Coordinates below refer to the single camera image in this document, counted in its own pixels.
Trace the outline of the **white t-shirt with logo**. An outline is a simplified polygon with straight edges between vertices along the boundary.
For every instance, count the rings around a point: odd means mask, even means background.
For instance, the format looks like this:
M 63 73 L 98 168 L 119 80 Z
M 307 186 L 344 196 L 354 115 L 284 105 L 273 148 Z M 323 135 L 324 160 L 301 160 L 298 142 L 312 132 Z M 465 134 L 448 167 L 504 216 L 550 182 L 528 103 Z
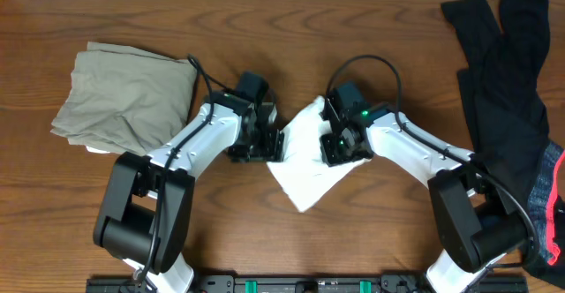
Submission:
M 361 159 L 330 167 L 322 160 L 320 137 L 331 132 L 330 123 L 321 117 L 323 108 L 324 98 L 318 96 L 300 110 L 282 129 L 282 159 L 267 163 L 300 213 L 313 207 L 353 169 L 368 162 Z

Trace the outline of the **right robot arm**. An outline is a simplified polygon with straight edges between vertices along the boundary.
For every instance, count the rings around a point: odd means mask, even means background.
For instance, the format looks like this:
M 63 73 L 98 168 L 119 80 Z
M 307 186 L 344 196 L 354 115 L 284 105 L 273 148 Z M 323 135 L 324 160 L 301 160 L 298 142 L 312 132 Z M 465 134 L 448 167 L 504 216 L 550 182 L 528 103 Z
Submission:
M 429 191 L 443 246 L 425 273 L 432 291 L 473 289 L 502 257 L 535 237 L 497 164 L 434 137 L 387 103 L 371 105 L 351 82 L 327 92 L 322 117 L 330 123 L 320 138 L 328 166 L 379 156 Z

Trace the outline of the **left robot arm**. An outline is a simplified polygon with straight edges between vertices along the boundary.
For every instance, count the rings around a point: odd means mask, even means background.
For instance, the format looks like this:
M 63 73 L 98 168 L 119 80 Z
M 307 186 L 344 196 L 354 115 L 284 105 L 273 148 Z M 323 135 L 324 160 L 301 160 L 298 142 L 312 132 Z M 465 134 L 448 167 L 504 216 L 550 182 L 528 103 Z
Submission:
M 217 155 L 274 162 L 283 134 L 274 126 L 269 85 L 244 72 L 233 89 L 214 91 L 173 139 L 113 165 L 94 226 L 94 243 L 133 267 L 130 278 L 92 278 L 89 292 L 188 292 L 195 272 L 183 256 L 194 186 Z

